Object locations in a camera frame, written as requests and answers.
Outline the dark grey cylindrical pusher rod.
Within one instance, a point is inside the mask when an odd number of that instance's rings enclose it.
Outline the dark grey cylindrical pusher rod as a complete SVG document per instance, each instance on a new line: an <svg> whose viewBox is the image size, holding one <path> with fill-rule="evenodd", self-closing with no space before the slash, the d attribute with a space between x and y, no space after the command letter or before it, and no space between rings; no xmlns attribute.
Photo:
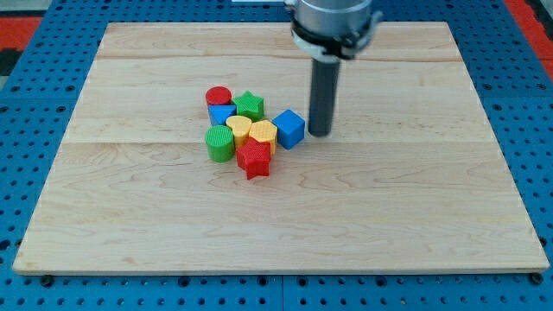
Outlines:
<svg viewBox="0 0 553 311"><path fill-rule="evenodd" d="M332 130L340 63L312 59L308 132L325 137Z"/></svg>

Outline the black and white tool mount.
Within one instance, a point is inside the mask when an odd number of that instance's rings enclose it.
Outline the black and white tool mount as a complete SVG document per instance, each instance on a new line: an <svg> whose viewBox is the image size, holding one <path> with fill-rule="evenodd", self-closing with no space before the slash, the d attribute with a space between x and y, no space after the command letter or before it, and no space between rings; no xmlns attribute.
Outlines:
<svg viewBox="0 0 553 311"><path fill-rule="evenodd" d="M291 19L293 42L312 59L334 63L353 60L375 35L383 13L316 13L314 17Z"/></svg>

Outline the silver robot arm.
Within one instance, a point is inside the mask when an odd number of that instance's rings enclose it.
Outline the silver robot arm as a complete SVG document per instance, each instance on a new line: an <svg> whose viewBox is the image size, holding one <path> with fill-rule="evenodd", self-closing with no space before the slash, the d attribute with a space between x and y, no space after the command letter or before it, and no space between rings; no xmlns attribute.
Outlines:
<svg viewBox="0 0 553 311"><path fill-rule="evenodd" d="M312 59L308 132L331 133L340 63L368 47L383 13L371 0L285 0L293 42Z"/></svg>

